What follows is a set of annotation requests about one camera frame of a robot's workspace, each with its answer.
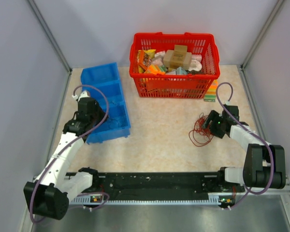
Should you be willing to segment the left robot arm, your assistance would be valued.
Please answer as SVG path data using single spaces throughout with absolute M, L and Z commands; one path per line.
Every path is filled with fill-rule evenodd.
M 24 186 L 32 222 L 36 222 L 35 215 L 62 219 L 70 202 L 83 190 L 93 192 L 100 186 L 100 180 L 94 176 L 96 171 L 91 168 L 82 168 L 72 179 L 65 179 L 71 162 L 85 144 L 87 136 L 108 117 L 108 113 L 91 97 L 80 97 L 77 104 L 77 111 L 65 124 L 59 144 L 46 167 L 35 181 L 27 182 Z

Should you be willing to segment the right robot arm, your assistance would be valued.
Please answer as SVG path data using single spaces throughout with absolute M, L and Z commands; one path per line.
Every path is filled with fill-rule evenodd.
M 242 168 L 225 167 L 223 175 L 217 177 L 216 186 L 221 191 L 228 191 L 234 183 L 250 188 L 265 188 L 269 181 L 271 189 L 283 189 L 286 184 L 285 150 L 280 145 L 263 143 L 249 125 L 237 124 L 223 111 L 219 114 L 212 110 L 203 129 L 209 129 L 212 135 L 223 138 L 227 135 L 235 140 L 246 152 Z

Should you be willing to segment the colourful sponge pack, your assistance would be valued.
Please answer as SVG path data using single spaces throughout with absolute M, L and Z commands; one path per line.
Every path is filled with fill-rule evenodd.
M 215 102 L 216 101 L 216 89 L 217 89 L 217 87 L 218 87 L 218 81 L 214 80 L 203 97 L 203 100 L 205 102 Z

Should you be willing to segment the teal sponge package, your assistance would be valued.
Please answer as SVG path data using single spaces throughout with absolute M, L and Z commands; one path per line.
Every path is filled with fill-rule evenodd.
M 177 75 L 187 75 L 188 72 L 187 72 L 186 70 L 184 70 L 182 67 L 178 67 L 178 68 L 176 69 L 176 74 L 177 74 Z

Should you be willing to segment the brown cardboard box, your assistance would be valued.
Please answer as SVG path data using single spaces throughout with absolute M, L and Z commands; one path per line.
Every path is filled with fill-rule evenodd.
M 188 52 L 186 45 L 175 45 L 174 50 L 167 50 L 163 58 L 163 64 L 167 68 L 177 69 L 179 67 L 187 70 L 190 67 L 192 53 Z

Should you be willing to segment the red plastic shopping basket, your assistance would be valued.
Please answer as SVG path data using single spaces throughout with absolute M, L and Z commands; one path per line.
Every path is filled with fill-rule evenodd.
M 186 45 L 192 58 L 187 75 L 177 75 L 176 69 L 167 68 L 163 58 L 154 65 L 163 66 L 165 74 L 144 74 L 152 59 L 145 54 L 153 49 L 158 55 L 174 50 L 175 45 Z M 136 33 L 130 49 L 129 74 L 140 97 L 201 99 L 214 80 L 220 76 L 219 54 L 212 34 Z

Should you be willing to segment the orange sponge daddy box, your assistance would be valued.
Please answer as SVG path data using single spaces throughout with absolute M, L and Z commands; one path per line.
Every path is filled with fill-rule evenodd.
M 166 71 L 163 66 L 154 65 L 154 64 L 149 65 L 148 68 L 144 72 L 144 74 L 154 74 L 154 75 L 165 74 L 165 73 Z

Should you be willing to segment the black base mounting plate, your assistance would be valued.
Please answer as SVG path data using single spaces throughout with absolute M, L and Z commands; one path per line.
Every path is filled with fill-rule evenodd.
M 111 201 L 207 200 L 210 193 L 233 196 L 244 192 L 240 184 L 224 180 L 217 172 L 98 173 L 85 193 L 102 191 Z

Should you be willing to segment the grey aluminium frame rail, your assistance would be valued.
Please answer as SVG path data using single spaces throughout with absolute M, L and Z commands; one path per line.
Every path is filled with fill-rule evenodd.
M 252 181 L 248 184 L 250 188 L 261 188 L 261 191 L 255 192 L 255 194 L 260 195 L 268 190 L 281 190 L 287 186 L 285 150 L 280 145 L 273 145 L 266 141 L 268 135 L 265 121 L 269 116 L 262 110 L 260 99 L 257 98 L 251 81 L 246 77 L 242 67 L 238 65 L 237 68 L 257 129 L 255 132 L 257 137 L 254 134 L 248 134 L 252 145 L 248 146 L 244 176 L 252 175 L 249 177 L 249 180 Z

